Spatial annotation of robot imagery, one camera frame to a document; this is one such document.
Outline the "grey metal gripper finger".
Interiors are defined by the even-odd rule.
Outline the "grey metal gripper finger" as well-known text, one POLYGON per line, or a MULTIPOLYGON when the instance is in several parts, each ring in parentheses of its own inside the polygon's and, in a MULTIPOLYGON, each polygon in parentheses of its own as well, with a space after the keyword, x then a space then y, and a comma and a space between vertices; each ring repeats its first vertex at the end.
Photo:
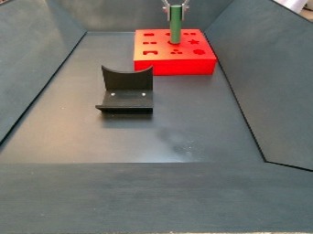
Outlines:
POLYGON ((190 9, 190 0, 183 0, 183 3, 181 4, 181 20, 183 21, 185 20, 185 14, 186 14, 186 11, 190 9))
POLYGON ((162 0, 163 2, 163 11, 166 12, 166 18, 167 18, 167 21, 170 21, 170 3, 167 2, 167 0, 162 0))

